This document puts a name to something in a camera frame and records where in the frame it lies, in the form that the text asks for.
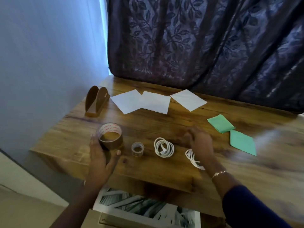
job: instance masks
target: wood grain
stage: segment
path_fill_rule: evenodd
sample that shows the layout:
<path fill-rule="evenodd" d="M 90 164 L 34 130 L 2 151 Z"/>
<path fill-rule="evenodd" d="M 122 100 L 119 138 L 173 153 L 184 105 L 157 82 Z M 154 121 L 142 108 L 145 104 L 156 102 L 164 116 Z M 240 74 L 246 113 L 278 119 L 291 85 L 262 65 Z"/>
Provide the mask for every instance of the wood grain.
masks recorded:
<path fill-rule="evenodd" d="M 175 88 L 108 77 L 102 84 L 110 96 L 137 89 L 163 95 L 179 92 Z M 258 198 L 292 224 L 304 224 L 304 117 L 286 111 L 197 94 L 208 103 L 189 112 L 171 98 L 168 114 L 139 109 L 124 115 L 110 99 L 98 118 L 85 117 L 85 99 L 53 126 L 31 149 L 47 157 L 87 168 L 90 134 L 102 123 L 122 127 L 123 156 L 115 175 L 165 187 L 177 192 L 217 202 L 220 199 L 211 180 L 185 157 L 186 148 L 175 146 L 170 158 L 158 157 L 153 142 L 158 137 L 176 139 L 186 126 L 196 124 L 213 137 L 215 153 L 227 170 Z M 229 133 L 217 132 L 207 121 L 224 115 L 236 130 L 254 138 L 257 156 L 229 145 Z M 144 155 L 131 155 L 131 145 L 142 142 Z M 65 170 L 79 177 L 76 169 Z"/>

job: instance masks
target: green paper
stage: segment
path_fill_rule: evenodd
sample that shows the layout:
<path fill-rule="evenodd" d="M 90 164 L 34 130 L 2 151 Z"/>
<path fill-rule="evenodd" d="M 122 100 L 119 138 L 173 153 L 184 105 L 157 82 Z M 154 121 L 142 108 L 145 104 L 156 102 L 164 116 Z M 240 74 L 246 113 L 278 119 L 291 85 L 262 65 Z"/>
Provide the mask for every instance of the green paper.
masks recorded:
<path fill-rule="evenodd" d="M 235 129 L 235 127 L 221 114 L 209 118 L 207 121 L 220 133 Z"/>
<path fill-rule="evenodd" d="M 235 130 L 230 131 L 230 145 L 254 156 L 257 154 L 253 138 L 241 132 Z"/>

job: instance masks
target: curtain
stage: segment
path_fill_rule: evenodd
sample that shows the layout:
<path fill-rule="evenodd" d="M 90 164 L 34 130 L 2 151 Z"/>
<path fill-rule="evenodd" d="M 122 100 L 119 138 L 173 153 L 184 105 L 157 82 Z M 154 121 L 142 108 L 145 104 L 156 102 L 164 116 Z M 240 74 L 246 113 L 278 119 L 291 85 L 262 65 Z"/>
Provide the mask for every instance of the curtain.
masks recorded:
<path fill-rule="evenodd" d="M 302 113 L 303 8 L 303 0 L 109 0 L 109 68 Z"/>

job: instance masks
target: dark blue sleeve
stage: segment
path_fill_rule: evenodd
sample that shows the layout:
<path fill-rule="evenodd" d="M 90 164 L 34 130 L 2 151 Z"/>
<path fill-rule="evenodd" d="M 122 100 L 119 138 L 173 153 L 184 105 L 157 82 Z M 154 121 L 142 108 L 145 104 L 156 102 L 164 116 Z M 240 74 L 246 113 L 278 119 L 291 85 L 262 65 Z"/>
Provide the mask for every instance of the dark blue sleeve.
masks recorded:
<path fill-rule="evenodd" d="M 291 227 L 245 186 L 230 189 L 223 198 L 222 206 L 226 222 L 232 228 Z"/>

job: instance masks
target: coiled cable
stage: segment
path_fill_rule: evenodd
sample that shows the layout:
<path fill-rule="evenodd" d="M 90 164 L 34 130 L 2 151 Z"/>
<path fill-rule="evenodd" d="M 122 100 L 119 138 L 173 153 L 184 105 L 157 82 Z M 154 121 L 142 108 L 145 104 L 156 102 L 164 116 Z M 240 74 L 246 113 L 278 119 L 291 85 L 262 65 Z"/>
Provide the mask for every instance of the coiled cable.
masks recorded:
<path fill-rule="evenodd" d="M 195 154 L 193 153 L 192 149 L 188 149 L 185 153 L 186 157 L 190 160 L 192 165 L 194 165 L 196 168 L 199 168 L 201 170 L 204 170 L 205 168 L 203 166 L 200 166 L 198 163 L 199 161 L 195 161 L 194 156 Z"/>
<path fill-rule="evenodd" d="M 171 142 L 166 141 L 163 138 L 156 138 L 154 141 L 154 149 L 155 153 L 160 157 L 171 157 L 174 153 L 174 146 Z"/>

